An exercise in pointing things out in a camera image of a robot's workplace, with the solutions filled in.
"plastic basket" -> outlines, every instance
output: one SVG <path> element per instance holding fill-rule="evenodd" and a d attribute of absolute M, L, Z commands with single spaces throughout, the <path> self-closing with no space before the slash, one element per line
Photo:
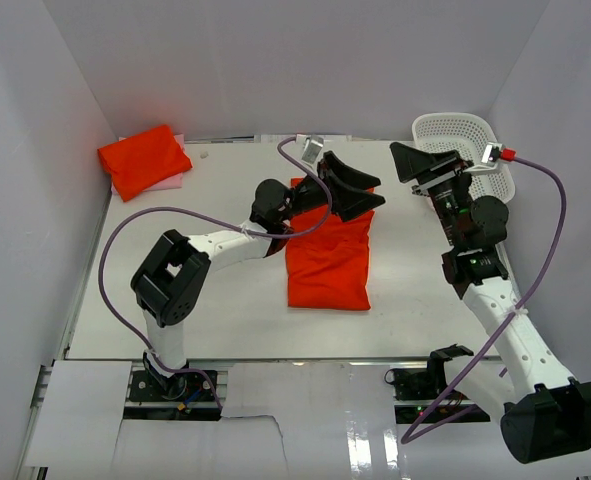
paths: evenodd
<path fill-rule="evenodd" d="M 457 150 L 462 158 L 480 163 L 488 142 L 496 142 L 486 121 L 469 113 L 430 113 L 413 122 L 415 148 L 430 153 Z M 515 195 L 515 183 L 508 167 L 502 164 L 499 173 L 473 178 L 473 198 L 493 195 L 508 203 Z"/>

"white backdrop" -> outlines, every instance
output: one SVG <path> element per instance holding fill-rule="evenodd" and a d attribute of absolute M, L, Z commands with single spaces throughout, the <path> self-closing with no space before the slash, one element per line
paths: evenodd
<path fill-rule="evenodd" d="M 42 2 L 0 0 L 0 480 L 81 281 L 112 138 Z"/>
<path fill-rule="evenodd" d="M 548 0 L 44 0 L 118 135 L 410 137 L 485 115 Z"/>
<path fill-rule="evenodd" d="M 582 381 L 591 380 L 591 1 L 551 2 L 491 110 L 501 141 L 558 173 L 568 220 L 531 318 Z M 559 211 L 544 175 L 511 168 L 509 255 L 524 290 L 550 244 Z"/>

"white table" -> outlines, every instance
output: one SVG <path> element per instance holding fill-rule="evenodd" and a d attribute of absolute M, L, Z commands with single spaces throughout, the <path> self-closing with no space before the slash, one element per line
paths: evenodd
<path fill-rule="evenodd" d="M 368 312 L 287 307 L 284 254 L 234 265 L 207 278 L 187 318 L 185 345 L 191 359 L 295 359 L 426 356 L 455 342 L 477 350 L 487 336 L 442 275 L 449 249 L 437 216 L 397 180 L 389 142 L 334 142 L 329 148 L 347 164 L 377 175 L 386 204 L 376 210 L 370 232 Z M 297 155 L 300 147 L 289 145 Z M 200 155 L 208 153 L 206 158 Z M 143 345 L 107 310 L 97 287 L 99 254 L 113 229 L 143 208 L 172 205 L 232 223 L 248 217 L 257 184 L 288 183 L 300 172 L 271 144 L 188 144 L 194 168 L 179 190 L 147 192 L 123 203 L 113 197 L 99 242 L 67 358 L 137 359 Z M 140 329 L 142 312 L 130 279 L 159 236 L 219 229 L 172 213 L 144 216 L 115 241 L 105 273 L 117 309 Z"/>

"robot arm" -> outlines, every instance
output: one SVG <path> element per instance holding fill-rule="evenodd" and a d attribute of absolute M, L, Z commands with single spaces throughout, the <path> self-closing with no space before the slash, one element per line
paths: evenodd
<path fill-rule="evenodd" d="M 324 153 L 317 176 L 331 193 L 331 213 L 344 222 L 384 203 L 383 197 L 367 191 L 380 185 L 380 180 L 345 165 L 333 152 Z M 171 369 L 187 366 L 183 320 L 195 307 L 207 274 L 268 257 L 286 245 L 284 239 L 252 236 L 247 231 L 290 234 L 290 219 L 326 204 L 326 193 L 310 176 L 293 188 L 268 179 L 258 185 L 241 232 L 224 230 L 190 237 L 176 230 L 164 233 L 131 280 L 144 312 L 148 339 L 163 364 Z M 151 352 L 145 352 L 144 366 L 166 398 L 182 395 L 181 375 L 160 368 Z"/>
<path fill-rule="evenodd" d="M 472 175 L 496 172 L 502 146 L 489 144 L 482 165 L 475 166 L 454 150 L 429 154 L 393 143 L 391 153 L 399 180 L 417 180 L 413 193 L 430 197 L 453 247 L 442 255 L 446 280 L 489 337 L 494 339 L 507 316 L 515 313 L 494 342 L 510 382 L 481 362 L 457 390 L 500 424 L 507 447 L 522 463 L 589 449 L 591 382 L 578 382 L 553 355 L 526 310 L 516 309 L 517 295 L 496 250 L 507 236 L 506 205 L 490 196 L 473 200 L 469 194 Z M 427 370 L 438 393 L 472 355 L 458 345 L 431 353 Z"/>

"red towel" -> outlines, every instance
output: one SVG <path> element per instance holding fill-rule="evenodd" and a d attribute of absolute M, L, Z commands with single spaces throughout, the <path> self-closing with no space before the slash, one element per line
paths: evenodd
<path fill-rule="evenodd" d="M 294 178 L 295 186 L 301 179 Z M 326 206 L 291 220 L 296 232 L 320 221 Z M 286 244 L 288 306 L 370 310 L 368 280 L 368 231 L 374 212 L 343 223 L 330 216 L 315 232 Z"/>
<path fill-rule="evenodd" d="M 97 153 L 125 202 L 165 178 L 193 167 L 168 125 L 111 143 Z"/>

